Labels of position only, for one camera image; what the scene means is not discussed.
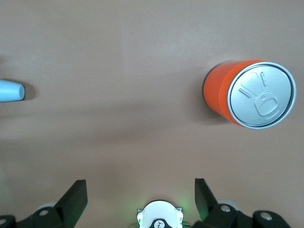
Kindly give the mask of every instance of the can lid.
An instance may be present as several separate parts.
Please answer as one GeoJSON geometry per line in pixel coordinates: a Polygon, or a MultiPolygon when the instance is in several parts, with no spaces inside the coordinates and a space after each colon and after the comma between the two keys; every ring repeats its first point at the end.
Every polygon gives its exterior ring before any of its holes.
{"type": "Polygon", "coordinates": [[[295,103],[290,72],[272,62],[252,64],[237,74],[228,90],[228,108],[242,126],[264,129],[282,121],[295,103]]]}

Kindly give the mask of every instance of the brown surface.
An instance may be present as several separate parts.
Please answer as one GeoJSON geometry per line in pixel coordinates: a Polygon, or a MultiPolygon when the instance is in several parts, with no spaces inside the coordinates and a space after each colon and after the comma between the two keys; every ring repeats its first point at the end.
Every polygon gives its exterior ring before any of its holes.
{"type": "Polygon", "coordinates": [[[164,199],[199,219],[194,178],[248,215],[304,224],[304,2],[1,1],[0,77],[26,100],[0,104],[0,214],[25,218],[86,178],[76,227],[136,226],[164,199]],[[210,111],[201,87],[229,59],[294,75],[291,114],[268,130],[210,111]]]}

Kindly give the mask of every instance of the light blue object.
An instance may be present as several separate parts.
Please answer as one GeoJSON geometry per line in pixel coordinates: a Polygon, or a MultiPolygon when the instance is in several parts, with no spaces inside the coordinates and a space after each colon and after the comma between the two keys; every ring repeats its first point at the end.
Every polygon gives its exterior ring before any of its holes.
{"type": "Polygon", "coordinates": [[[15,82],[0,80],[0,102],[20,101],[23,98],[23,85],[15,82]]]}

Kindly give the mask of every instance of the screw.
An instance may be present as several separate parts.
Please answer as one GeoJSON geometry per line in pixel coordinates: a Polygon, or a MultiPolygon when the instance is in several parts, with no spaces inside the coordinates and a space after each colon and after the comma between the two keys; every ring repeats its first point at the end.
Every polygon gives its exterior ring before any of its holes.
{"type": "Polygon", "coordinates": [[[4,223],[6,223],[6,218],[0,219],[0,225],[3,225],[4,223]]]}
{"type": "Polygon", "coordinates": [[[45,216],[47,214],[48,214],[48,210],[42,210],[40,211],[39,216],[45,216]]]}
{"type": "Polygon", "coordinates": [[[272,220],[271,215],[269,215],[267,212],[262,212],[262,213],[260,214],[260,216],[261,216],[263,219],[267,220],[267,221],[272,220]]]}
{"type": "Polygon", "coordinates": [[[222,209],[223,212],[230,212],[231,211],[230,207],[228,207],[227,205],[223,205],[220,208],[222,209]]]}

